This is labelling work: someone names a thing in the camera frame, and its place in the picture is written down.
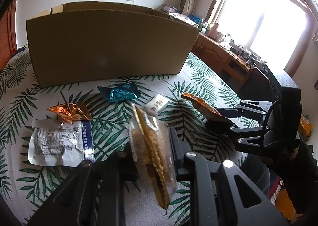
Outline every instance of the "brown cardboard box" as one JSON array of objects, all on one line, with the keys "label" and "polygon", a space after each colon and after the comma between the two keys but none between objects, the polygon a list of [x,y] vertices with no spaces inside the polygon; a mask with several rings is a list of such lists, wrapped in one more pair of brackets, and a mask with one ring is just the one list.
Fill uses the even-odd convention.
[{"label": "brown cardboard box", "polygon": [[40,87],[116,77],[178,74],[199,30],[160,11],[75,2],[26,22]]}]

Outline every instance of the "person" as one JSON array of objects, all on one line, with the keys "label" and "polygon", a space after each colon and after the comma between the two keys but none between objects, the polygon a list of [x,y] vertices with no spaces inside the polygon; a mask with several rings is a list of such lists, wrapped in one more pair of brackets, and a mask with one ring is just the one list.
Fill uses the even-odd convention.
[{"label": "person", "polygon": [[292,152],[284,150],[275,159],[248,155],[241,170],[264,194],[269,191],[269,170],[282,178],[297,214],[302,216],[292,226],[318,225],[318,166],[303,139]]}]

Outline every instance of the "blue stripe on package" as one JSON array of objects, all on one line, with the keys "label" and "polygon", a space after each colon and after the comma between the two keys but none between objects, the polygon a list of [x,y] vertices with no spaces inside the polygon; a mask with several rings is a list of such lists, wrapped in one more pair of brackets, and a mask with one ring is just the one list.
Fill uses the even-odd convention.
[{"label": "blue stripe on package", "polygon": [[89,121],[82,120],[82,137],[85,159],[95,162],[91,123]]},{"label": "blue stripe on package", "polygon": [[140,92],[133,83],[123,84],[116,88],[100,86],[97,86],[97,88],[102,96],[110,102],[119,102],[141,97]]}]

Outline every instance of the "tablecloth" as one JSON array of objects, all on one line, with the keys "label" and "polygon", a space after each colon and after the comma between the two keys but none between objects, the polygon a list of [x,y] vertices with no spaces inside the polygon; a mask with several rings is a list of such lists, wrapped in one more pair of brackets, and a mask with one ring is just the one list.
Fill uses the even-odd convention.
[{"label": "tablecloth", "polygon": [[[69,72],[80,72],[68,67],[68,64],[64,65],[65,76]],[[110,103],[103,99],[97,89],[97,86],[116,87],[128,82],[137,86],[141,98]],[[189,101],[181,98],[183,92],[193,93],[215,107],[232,107],[240,102],[231,88],[192,53],[178,75],[125,77],[39,88],[29,50],[25,46],[0,73],[2,197],[18,220],[26,225],[32,214],[71,171],[70,167],[40,167],[28,161],[28,144],[33,132],[31,122],[35,119],[56,119],[56,115],[47,108],[64,102],[85,102],[92,114],[96,161],[105,160],[113,152],[124,148],[128,141],[131,103],[142,106],[160,93],[171,103],[159,119],[175,127],[180,140],[187,141],[194,151],[209,160],[221,162],[231,159],[240,166],[246,154],[236,152],[226,136],[208,132],[204,117]],[[246,118],[233,121],[241,127],[255,126],[255,121]],[[188,182],[178,183],[177,193],[165,216],[165,211],[147,196],[138,182],[125,183],[126,225],[178,225],[184,222],[190,212],[189,186]]]}]

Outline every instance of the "blue candy wrapper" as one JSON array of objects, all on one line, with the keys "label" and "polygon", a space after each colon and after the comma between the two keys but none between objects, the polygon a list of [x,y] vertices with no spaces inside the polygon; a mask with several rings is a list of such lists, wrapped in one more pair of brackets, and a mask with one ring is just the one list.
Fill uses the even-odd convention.
[{"label": "blue candy wrapper", "polygon": [[133,83],[123,84],[116,88],[97,86],[102,96],[110,102],[140,98],[141,94]]}]

